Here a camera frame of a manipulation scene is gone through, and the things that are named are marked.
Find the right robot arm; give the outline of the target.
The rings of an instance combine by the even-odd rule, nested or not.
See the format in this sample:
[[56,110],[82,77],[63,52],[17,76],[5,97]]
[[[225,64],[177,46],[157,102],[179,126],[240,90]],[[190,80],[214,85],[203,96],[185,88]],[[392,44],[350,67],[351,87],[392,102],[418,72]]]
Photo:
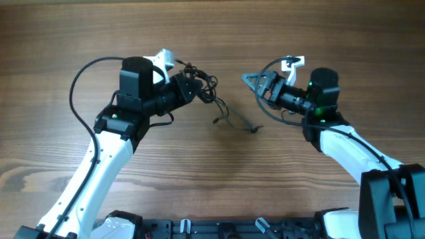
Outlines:
[[405,165],[364,140],[337,111],[338,74],[317,68],[306,90],[275,71],[242,75],[260,108],[302,115],[306,141],[334,159],[360,186],[358,210],[318,212],[321,238],[423,238],[424,167]]

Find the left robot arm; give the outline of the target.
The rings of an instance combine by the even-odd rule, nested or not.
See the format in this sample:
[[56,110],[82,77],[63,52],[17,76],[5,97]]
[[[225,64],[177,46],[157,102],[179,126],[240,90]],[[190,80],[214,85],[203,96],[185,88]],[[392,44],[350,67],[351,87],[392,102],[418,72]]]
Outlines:
[[56,204],[36,227],[21,226],[16,238],[139,238],[143,219],[114,211],[94,223],[112,183],[153,128],[152,116],[170,115],[199,95],[203,84],[182,70],[168,75],[170,56],[120,58],[120,86],[87,127],[87,152]]

